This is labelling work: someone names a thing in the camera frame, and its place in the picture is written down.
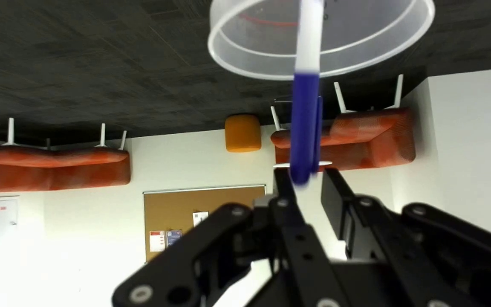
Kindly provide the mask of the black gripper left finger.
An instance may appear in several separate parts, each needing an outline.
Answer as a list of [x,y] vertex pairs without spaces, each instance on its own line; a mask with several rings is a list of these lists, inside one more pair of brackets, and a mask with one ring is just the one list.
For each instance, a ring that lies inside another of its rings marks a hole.
[[286,170],[274,171],[274,216],[283,226],[301,226],[303,217],[296,205],[294,190]]

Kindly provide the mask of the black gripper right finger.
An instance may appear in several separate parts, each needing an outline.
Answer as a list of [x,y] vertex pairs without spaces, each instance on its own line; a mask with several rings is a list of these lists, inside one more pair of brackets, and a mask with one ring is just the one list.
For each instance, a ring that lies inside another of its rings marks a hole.
[[327,216],[332,233],[346,245],[347,260],[356,258],[358,221],[352,216],[354,194],[339,171],[327,170],[322,176],[320,204]]

